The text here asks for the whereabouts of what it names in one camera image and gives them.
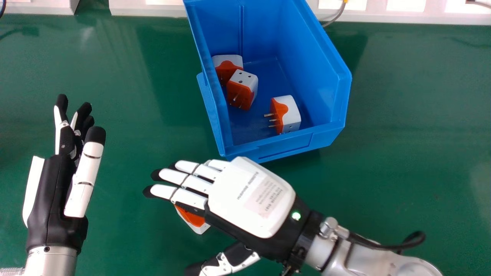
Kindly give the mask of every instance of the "green table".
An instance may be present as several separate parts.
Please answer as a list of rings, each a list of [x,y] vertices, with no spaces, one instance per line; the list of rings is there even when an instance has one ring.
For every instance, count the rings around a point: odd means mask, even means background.
[[[407,254],[446,276],[488,275],[491,28],[336,23],[327,32],[353,73],[346,128],[331,147],[265,166],[351,230],[397,243],[422,229],[427,242]],[[193,234],[170,204],[141,194],[155,168],[219,158],[200,70],[186,19],[111,17],[99,2],[82,2],[75,17],[5,15],[1,266],[24,264],[27,173],[32,155],[53,153],[59,93],[70,113],[91,102],[108,133],[78,276],[182,275],[230,244],[215,229]],[[279,270],[262,260],[239,274]]]

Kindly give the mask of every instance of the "blue plastic bin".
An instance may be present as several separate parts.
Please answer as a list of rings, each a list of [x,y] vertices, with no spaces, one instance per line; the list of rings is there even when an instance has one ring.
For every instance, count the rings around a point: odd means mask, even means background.
[[[331,145],[344,128],[351,73],[304,0],[184,0],[201,59],[198,83],[227,159],[261,163]],[[227,105],[214,55],[241,55],[258,76],[249,111]],[[302,122],[296,132],[269,128],[271,98],[292,95]]]

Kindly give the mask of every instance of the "robotic arm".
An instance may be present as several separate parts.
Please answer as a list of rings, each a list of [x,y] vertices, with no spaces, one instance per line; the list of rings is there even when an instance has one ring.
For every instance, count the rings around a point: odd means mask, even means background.
[[[261,257],[282,263],[282,276],[300,272],[303,264],[324,276],[442,275],[430,263],[400,254],[421,244],[423,232],[396,246],[370,241],[311,210],[286,181],[248,158],[178,161],[154,171],[152,178],[177,186],[151,185],[145,196],[170,201],[189,214],[181,216],[188,224],[188,217],[203,218],[203,225],[237,240],[209,260],[190,265],[186,276],[227,275]]]
[[[87,236],[85,211],[106,142],[93,127],[92,107],[84,103],[68,124],[68,99],[59,95],[55,113],[55,155],[32,158],[23,207],[28,230],[24,268],[0,269],[0,276],[73,276]]]

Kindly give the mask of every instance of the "gray cable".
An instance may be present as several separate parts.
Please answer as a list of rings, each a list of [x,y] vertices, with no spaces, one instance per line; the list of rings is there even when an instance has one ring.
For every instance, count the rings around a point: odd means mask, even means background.
[[[346,2],[343,1],[343,3],[341,4],[341,7],[339,8],[338,13],[336,14],[336,16],[333,19],[331,19],[331,20],[327,21],[326,23],[322,24],[322,27],[325,28],[325,27],[331,25],[334,21],[336,21],[341,16],[341,14],[343,14],[343,11],[344,11],[344,8],[345,7],[346,7]]]
[[[481,6],[481,7],[486,7],[488,9],[491,9],[491,5],[490,4],[486,4],[486,3],[482,3],[482,2],[478,2],[478,1],[465,1],[466,4],[473,4],[473,5],[478,5],[478,6]]]

